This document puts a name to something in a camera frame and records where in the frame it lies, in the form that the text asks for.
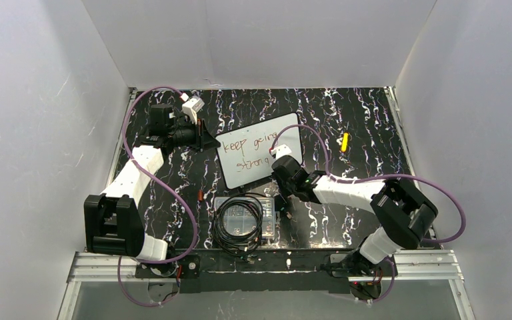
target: yellow marker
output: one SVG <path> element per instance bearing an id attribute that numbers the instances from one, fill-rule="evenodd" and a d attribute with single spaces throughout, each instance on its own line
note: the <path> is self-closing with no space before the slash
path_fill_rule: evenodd
<path id="1" fill-rule="evenodd" d="M 343 143 L 341 144 L 341 151 L 345 152 L 348 147 L 348 132 L 343 135 Z"/>

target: black cable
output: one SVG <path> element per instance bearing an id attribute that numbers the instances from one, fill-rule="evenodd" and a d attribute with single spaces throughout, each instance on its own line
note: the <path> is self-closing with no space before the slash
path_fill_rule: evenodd
<path id="1" fill-rule="evenodd" d="M 264 210 L 262 203 L 258 198 L 265 197 L 259 193 L 241 193 L 228 198 L 215 212 L 213 216 L 213 239 L 228 254 L 236 257 L 250 255 L 258 246 L 262 238 L 262 219 Z M 232 235 L 225 228 L 225 214 L 227 209 L 232 207 L 242 207 L 246 209 L 256 219 L 256 228 L 245 235 Z"/>
<path id="2" fill-rule="evenodd" d="M 358 289 L 358 285 L 352 286 L 350 285 L 354 290 L 362 293 L 363 295 L 368 296 L 371 299 L 376 299 L 368 290 L 366 290 L 366 287 L 362 286 L 362 289 Z"/>
<path id="3" fill-rule="evenodd" d="M 174 291 L 174 292 L 170 292 L 168 293 L 165 297 L 164 297 L 164 300 L 162 300 L 162 302 L 166 301 L 166 299 L 170 296 L 170 295 L 176 295 L 177 294 L 177 291 Z"/>

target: white wall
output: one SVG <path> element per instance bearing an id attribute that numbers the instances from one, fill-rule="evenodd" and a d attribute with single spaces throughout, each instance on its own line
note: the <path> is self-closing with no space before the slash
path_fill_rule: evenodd
<path id="1" fill-rule="evenodd" d="M 476 316 L 512 319 L 512 1 L 438 1 L 396 88 L 417 174 L 467 212 L 448 247 Z M 442 210 L 435 228 L 458 224 Z"/>
<path id="2" fill-rule="evenodd" d="M 80 1 L 0 0 L 0 319 L 55 319 L 128 90 Z"/>
<path id="3" fill-rule="evenodd" d="M 147 88 L 393 85 L 435 0 L 83 0 Z"/>

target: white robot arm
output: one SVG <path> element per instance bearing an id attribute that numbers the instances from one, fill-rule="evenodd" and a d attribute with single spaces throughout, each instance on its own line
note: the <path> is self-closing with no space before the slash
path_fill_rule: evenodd
<path id="1" fill-rule="evenodd" d="M 205 122 L 197 118 L 202 106 L 200 98 L 192 97 L 182 105 L 182 115 L 171 105 L 150 107 L 149 124 L 132 151 L 134 159 L 126 162 L 100 195 L 90 195 L 84 202 L 89 252 L 149 261 L 166 259 L 168 243 L 144 232 L 137 206 L 151 179 L 133 162 L 155 175 L 176 147 L 188 146 L 196 151 L 220 147 L 205 128 Z"/>
<path id="2" fill-rule="evenodd" d="M 276 157 L 273 176 L 284 196 L 302 201 L 338 203 L 374 213 L 381 227 L 360 244 L 338 268 L 360 274 L 401 249 L 416 249 L 438 211 L 408 179 L 364 183 L 340 183 L 324 171 L 307 173 L 280 145 L 270 151 Z"/>

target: purple cable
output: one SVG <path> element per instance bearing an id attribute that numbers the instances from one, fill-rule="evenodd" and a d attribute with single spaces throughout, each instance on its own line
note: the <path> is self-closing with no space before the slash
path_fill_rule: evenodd
<path id="1" fill-rule="evenodd" d="M 144 92 L 142 92 L 142 94 L 140 94 L 136 100 L 134 100 L 133 104 L 131 105 L 131 107 L 129 108 L 127 114 L 125 115 L 125 118 L 123 120 L 123 128 L 122 128 L 122 135 L 123 135 L 123 145 L 125 147 L 125 151 L 127 152 L 127 154 L 129 155 L 129 161 L 132 161 L 134 163 L 134 166 L 136 166 L 136 168 L 144 173 L 146 176 L 150 177 L 150 179 L 154 180 L 154 182 L 156 182 L 157 184 L 159 184 L 160 186 L 162 186 L 162 188 L 164 188 L 166 191 L 168 191 L 172 196 L 174 196 L 176 198 L 176 200 L 185 208 L 185 211 L 187 212 L 187 215 L 189 216 L 190 220 L 191 220 L 191 223 L 193 224 L 193 238 L 191 240 L 191 244 L 189 245 L 189 247 L 187 248 L 187 250 L 185 250 L 185 252 L 183 252 L 182 254 L 178 255 L 177 257 L 173 257 L 173 258 L 170 258 L 170 259 L 166 259 L 166 260 L 162 260 L 162 261 L 152 261 L 152 260 L 141 260 L 140 262 L 142 263 L 152 263 L 152 264 L 163 264 L 163 263 L 170 263 L 170 262 L 174 262 L 174 261 L 177 261 L 177 260 L 180 260 L 182 258 L 184 258 L 186 255 L 188 255 L 191 250 L 193 250 L 193 248 L 195 247 L 195 244 L 197 243 L 197 222 L 195 221 L 195 216 L 193 215 L 193 212 L 191 212 L 191 208 L 189 208 L 189 206 L 187 205 L 187 203 L 174 191 L 172 190 L 172 188 L 170 188 L 167 184 L 165 184 L 162 180 L 156 178 L 155 175 L 153 175 L 152 173 L 148 172 L 146 169 L 142 168 L 142 166 L 140 166 L 138 164 L 138 162 L 134 161 L 134 156 L 132 154 L 132 151 L 131 151 L 131 148 L 129 147 L 129 144 L 127 142 L 127 129 L 128 129 L 128 126 L 129 126 L 129 120 L 131 118 L 131 114 L 132 114 L 132 111 L 134 110 L 134 108 L 136 107 L 136 105 L 138 104 L 138 102 L 140 101 L 140 99 L 142 99 L 146 94 L 154 91 L 154 90 L 158 90 L 158 89 L 170 89 L 174 92 L 176 92 L 178 95 L 182 95 L 182 92 L 174 87 L 170 87 L 170 86 L 160 86 L 160 87 L 154 87 L 154 88 L 150 88 Z M 126 296 L 126 298 L 128 300 L 130 300 L 131 302 L 137 304 L 137 305 L 140 305 L 142 307 L 157 307 L 159 305 L 163 305 L 165 303 L 167 303 L 168 301 L 171 301 L 176 295 L 173 295 L 172 297 L 170 297 L 169 299 L 165 300 L 165 301 L 162 301 L 160 303 L 144 303 L 144 302 L 140 302 L 134 298 L 132 298 L 132 296 L 130 296 L 130 294 L 127 292 L 127 290 L 125 289 L 125 287 L 123 286 L 123 282 L 121 280 L 121 260 L 122 260 L 122 257 L 119 257 L 119 264 L 117 266 L 117 278 L 119 280 L 119 286 L 121 287 L 121 290 L 123 292 L 123 294 Z"/>
<path id="2" fill-rule="evenodd" d="M 142 168 L 138 164 L 138 162 L 134 161 L 134 156 L 133 156 L 131 148 L 129 147 L 129 144 L 127 142 L 127 128 L 129 126 L 129 120 L 131 118 L 132 111 L 134 110 L 134 108 L 136 107 L 136 105 L 138 104 L 140 99 L 142 99 L 148 93 L 150 93 L 150 92 L 152 92 L 154 90 L 158 90 L 158 89 L 170 89 L 170 90 L 176 92 L 178 95 L 182 94 L 182 92 L 180 90 L 178 90 L 178 89 L 176 89 L 174 87 L 166 86 L 166 85 L 160 86 L 160 87 L 150 88 L 150 89 L 142 92 L 142 94 L 140 94 L 136 98 L 136 100 L 134 100 L 133 104 L 131 105 L 130 109 L 128 110 L 128 112 L 127 112 L 127 114 L 125 116 L 125 119 L 123 120 L 123 128 L 122 128 L 122 132 L 123 132 L 123 145 L 125 146 L 125 151 L 129 155 L 129 161 L 132 161 L 134 163 L 134 166 L 136 166 L 136 168 L 138 170 L 140 170 L 140 172 L 142 172 L 145 175 L 147 175 L 148 177 L 150 177 L 150 179 L 154 180 L 154 182 L 156 182 L 157 184 L 162 186 L 162 188 L 164 188 L 172 196 L 174 196 L 174 198 L 176 198 L 176 200 L 185 208 L 185 212 L 187 212 L 187 215 L 189 216 L 189 218 L 191 219 L 191 223 L 193 224 L 193 238 L 192 238 L 191 244 L 189 245 L 187 250 L 185 250 L 185 252 L 183 252 L 182 254 L 178 255 L 177 257 L 173 257 L 173 258 L 162 260 L 162 261 L 141 260 L 141 262 L 143 262 L 143 263 L 152 263 L 152 264 L 170 263 L 170 262 L 174 262 L 174 261 L 177 261 L 177 260 L 180 260 L 180 259 L 184 258 L 195 247 L 195 244 L 197 243 L 197 236 L 198 236 L 198 234 L 197 234 L 197 222 L 195 222 L 195 216 L 193 215 L 193 212 L 191 212 L 191 208 L 189 208 L 187 203 L 172 188 L 170 188 L 162 180 L 156 178 L 156 176 L 153 175 L 152 173 L 148 172 L 148 170 Z"/>
<path id="3" fill-rule="evenodd" d="M 117 264 L 117 279 L 119 280 L 119 286 L 121 287 L 121 291 L 123 292 L 123 294 L 125 295 L 125 297 L 130 300 L 130 302 L 136 304 L 136 305 L 139 305 L 141 307 L 147 307 L 147 308 L 152 308 L 152 307 L 159 307 L 161 305 L 164 305 L 170 301 L 173 300 L 173 298 L 177 295 L 174 294 L 172 295 L 170 298 L 164 300 L 164 301 L 160 301 L 160 302 L 157 302 L 157 303 L 144 303 L 144 302 L 140 302 L 134 298 L 132 298 L 132 296 L 130 295 L 130 293 L 125 289 L 125 286 L 123 285 L 123 280 L 121 279 L 121 261 L 123 260 L 123 257 L 120 256 L 119 257 L 119 263 Z"/>
<path id="4" fill-rule="evenodd" d="M 458 202 L 458 200 L 452 193 L 445 190 L 440 185 L 438 185 L 434 182 L 431 182 L 424 178 L 416 177 L 414 175 L 405 175 L 402 173 L 394 173 L 394 174 L 390 174 L 390 175 L 378 175 L 376 177 L 369 177 L 369 178 L 363 178 L 363 179 L 345 179 L 342 177 L 337 177 L 335 175 L 332 175 L 329 170 L 330 159 L 329 159 L 329 154 L 327 152 L 327 146 L 326 146 L 324 140 L 322 140 L 320 134 L 308 125 L 289 125 L 289 126 L 287 126 L 286 128 L 284 128 L 277 134 L 276 138 L 272 142 L 272 148 L 274 148 L 275 144 L 277 143 L 277 140 L 279 139 L 279 136 L 282 135 L 282 133 L 284 133 L 286 130 L 288 130 L 290 128 L 294 128 L 294 127 L 300 127 L 300 128 L 305 128 L 305 129 L 311 130 L 317 136 L 317 138 L 319 139 L 319 143 L 321 144 L 321 147 L 323 148 L 323 152 L 325 154 L 325 172 L 327 173 L 327 176 L 330 179 L 332 179 L 336 182 L 352 184 L 352 183 L 364 183 L 364 182 L 374 181 L 374 180 L 404 178 L 404 179 L 416 180 L 416 181 L 424 183 L 426 185 L 430 185 L 431 187 L 435 188 L 436 190 L 439 190 L 444 195 L 446 195 L 458 209 L 458 213 L 460 214 L 460 228 L 459 228 L 458 232 L 456 232 L 451 237 L 444 238 L 444 239 L 423 239 L 423 242 L 434 243 L 434 244 L 450 242 L 450 241 L 454 241 L 454 240 L 458 239 L 462 235 L 462 233 L 464 233 L 464 230 L 466 229 L 466 214 L 464 213 L 464 209 L 462 209 L 462 206 L 460 205 L 460 203 Z"/>
<path id="5" fill-rule="evenodd" d="M 389 264 L 391 265 L 391 282 L 389 283 L 389 287 L 387 288 L 387 290 L 377 299 L 372 300 L 372 302 L 380 302 L 383 298 L 387 297 L 387 295 L 391 291 L 391 288 L 393 288 L 393 282 L 395 281 L 395 270 L 393 269 L 394 263 L 389 257 L 386 257 L 384 260 L 387 260 L 387 262 L 389 262 Z"/>

